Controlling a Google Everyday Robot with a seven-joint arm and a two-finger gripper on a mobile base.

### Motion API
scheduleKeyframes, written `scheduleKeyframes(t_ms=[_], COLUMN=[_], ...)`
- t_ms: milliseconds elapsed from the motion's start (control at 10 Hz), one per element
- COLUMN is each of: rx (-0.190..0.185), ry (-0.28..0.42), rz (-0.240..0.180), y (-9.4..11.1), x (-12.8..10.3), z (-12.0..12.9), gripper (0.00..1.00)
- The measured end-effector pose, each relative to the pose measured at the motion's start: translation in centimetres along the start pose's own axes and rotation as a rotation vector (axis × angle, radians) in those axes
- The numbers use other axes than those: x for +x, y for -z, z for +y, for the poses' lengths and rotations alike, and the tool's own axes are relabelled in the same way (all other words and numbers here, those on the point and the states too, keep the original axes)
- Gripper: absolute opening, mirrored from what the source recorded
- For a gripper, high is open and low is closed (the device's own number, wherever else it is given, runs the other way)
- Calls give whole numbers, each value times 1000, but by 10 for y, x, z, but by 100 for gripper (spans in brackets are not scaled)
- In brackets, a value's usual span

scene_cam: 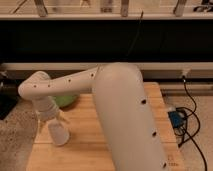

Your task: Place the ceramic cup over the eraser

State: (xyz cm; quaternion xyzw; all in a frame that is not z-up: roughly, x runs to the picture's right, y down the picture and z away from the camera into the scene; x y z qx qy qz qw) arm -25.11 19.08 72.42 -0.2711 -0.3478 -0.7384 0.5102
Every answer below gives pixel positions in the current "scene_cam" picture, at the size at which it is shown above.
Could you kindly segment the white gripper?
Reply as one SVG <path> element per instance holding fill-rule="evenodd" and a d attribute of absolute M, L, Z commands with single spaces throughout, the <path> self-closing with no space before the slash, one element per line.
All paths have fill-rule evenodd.
<path fill-rule="evenodd" d="M 67 123 L 67 120 L 62 116 L 63 112 L 51 96 L 36 99 L 34 101 L 34 109 L 38 116 L 40 127 L 43 127 L 46 123 Z"/>

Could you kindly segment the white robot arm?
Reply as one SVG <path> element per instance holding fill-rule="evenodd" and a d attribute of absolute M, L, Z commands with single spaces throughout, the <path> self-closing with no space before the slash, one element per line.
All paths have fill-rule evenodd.
<path fill-rule="evenodd" d="M 136 65 L 111 63 L 56 79 L 38 71 L 18 87 L 18 94 L 33 103 L 39 120 L 48 124 L 57 146 L 66 144 L 70 133 L 59 121 L 53 98 L 84 92 L 92 94 L 116 171 L 170 171 Z"/>

